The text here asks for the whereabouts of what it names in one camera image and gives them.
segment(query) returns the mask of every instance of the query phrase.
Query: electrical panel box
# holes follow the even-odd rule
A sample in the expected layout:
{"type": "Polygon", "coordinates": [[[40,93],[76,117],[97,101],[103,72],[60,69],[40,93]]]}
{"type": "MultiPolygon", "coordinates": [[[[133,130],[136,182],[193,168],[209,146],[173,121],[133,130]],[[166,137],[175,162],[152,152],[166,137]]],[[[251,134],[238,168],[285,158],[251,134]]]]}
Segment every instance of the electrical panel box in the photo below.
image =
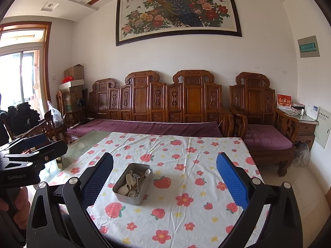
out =
{"type": "Polygon", "coordinates": [[[315,141],[325,148],[331,130],[331,113],[319,107],[317,121],[318,126],[314,132],[315,141]]]}

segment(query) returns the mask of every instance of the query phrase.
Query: human hand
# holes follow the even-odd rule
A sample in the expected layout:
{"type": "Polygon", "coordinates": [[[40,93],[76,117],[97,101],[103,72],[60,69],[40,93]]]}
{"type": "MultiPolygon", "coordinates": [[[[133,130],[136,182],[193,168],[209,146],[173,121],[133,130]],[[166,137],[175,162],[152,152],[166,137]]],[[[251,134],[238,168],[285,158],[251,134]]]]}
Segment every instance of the human hand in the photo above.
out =
{"type": "MultiPolygon", "coordinates": [[[[14,215],[14,221],[20,229],[26,229],[30,212],[28,189],[26,187],[21,187],[14,203],[18,210],[14,215]]],[[[8,208],[8,204],[0,198],[0,211],[6,212],[8,211],[8,208]]]]}

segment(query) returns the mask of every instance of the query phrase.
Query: white device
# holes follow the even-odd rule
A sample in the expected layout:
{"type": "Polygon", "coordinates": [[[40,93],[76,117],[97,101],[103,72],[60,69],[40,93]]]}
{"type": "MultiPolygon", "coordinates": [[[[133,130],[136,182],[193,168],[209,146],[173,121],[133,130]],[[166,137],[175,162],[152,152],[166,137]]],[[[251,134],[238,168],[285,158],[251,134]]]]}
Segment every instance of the white device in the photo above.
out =
{"type": "Polygon", "coordinates": [[[318,118],[318,106],[315,106],[313,104],[308,104],[306,107],[306,114],[310,118],[317,120],[318,118]]]}

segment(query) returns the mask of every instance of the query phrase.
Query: glass tabletop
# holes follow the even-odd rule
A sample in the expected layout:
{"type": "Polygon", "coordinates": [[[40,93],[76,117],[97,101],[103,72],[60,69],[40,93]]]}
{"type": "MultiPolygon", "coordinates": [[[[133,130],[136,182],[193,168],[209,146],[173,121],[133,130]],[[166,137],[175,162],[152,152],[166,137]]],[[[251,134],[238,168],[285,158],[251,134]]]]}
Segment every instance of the glass tabletop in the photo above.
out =
{"type": "Polygon", "coordinates": [[[62,172],[66,167],[74,162],[75,159],[79,158],[87,150],[89,150],[93,145],[105,138],[110,132],[108,131],[90,131],[88,134],[79,138],[77,141],[73,142],[68,146],[68,151],[62,156],[63,167],[58,168],[56,160],[52,160],[45,164],[45,168],[40,171],[39,177],[40,181],[50,182],[54,177],[56,177],[60,172],[62,172]]]}

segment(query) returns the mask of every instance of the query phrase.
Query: label sign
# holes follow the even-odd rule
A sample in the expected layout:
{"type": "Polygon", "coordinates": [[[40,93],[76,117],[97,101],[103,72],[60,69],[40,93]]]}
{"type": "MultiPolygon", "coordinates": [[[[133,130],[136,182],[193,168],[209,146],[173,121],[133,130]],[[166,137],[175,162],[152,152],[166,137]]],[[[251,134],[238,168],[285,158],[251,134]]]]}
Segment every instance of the label sign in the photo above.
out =
{"type": "Polygon", "coordinates": [[[311,52],[311,51],[317,51],[315,43],[300,45],[300,52],[311,52]]]}

